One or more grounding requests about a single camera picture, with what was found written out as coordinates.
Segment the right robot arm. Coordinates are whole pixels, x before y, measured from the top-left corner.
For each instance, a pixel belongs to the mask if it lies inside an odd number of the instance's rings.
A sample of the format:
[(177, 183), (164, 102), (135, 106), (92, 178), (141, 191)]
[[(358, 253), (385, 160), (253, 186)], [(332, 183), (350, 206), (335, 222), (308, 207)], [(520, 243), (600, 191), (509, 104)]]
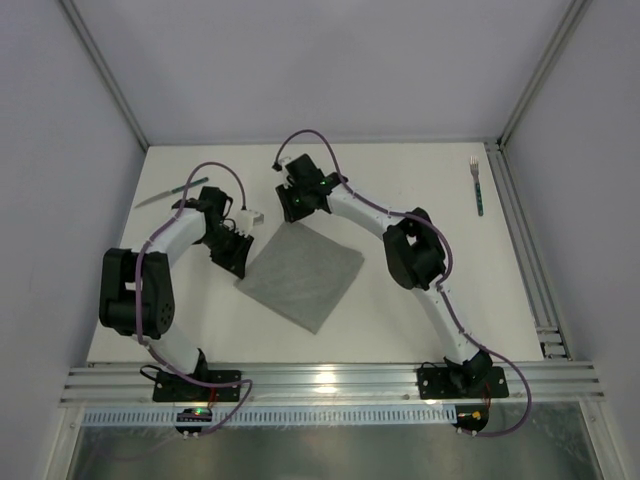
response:
[(490, 354), (467, 337), (463, 322), (444, 298), (447, 251), (426, 211), (395, 212), (365, 199), (339, 173), (324, 174), (303, 154), (276, 160), (272, 169), (284, 176), (276, 193), (288, 223), (324, 211), (364, 228), (384, 245), (388, 272), (421, 304), (444, 352), (443, 383), (461, 397), (495, 394), (498, 383)]

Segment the grey cloth napkin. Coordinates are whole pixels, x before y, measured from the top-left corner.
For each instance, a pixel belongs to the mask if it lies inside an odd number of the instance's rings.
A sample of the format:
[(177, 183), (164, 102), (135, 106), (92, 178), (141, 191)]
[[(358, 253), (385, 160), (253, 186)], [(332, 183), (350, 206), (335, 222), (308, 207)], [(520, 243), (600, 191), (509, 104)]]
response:
[(357, 278), (364, 256), (303, 224), (283, 223), (236, 288), (317, 334)]

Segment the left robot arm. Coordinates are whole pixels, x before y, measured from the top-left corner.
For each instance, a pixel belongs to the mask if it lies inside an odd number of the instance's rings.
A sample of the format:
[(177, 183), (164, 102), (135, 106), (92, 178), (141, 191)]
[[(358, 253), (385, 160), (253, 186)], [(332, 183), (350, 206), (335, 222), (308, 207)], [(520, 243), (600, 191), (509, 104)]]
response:
[(137, 249), (111, 248), (103, 256), (99, 320), (102, 326), (134, 339), (162, 365), (171, 379), (214, 388), (206, 356), (173, 325), (176, 312), (171, 270), (197, 245), (210, 260), (238, 279), (254, 238), (239, 221), (227, 224), (233, 200), (217, 187), (183, 199), (175, 212)]

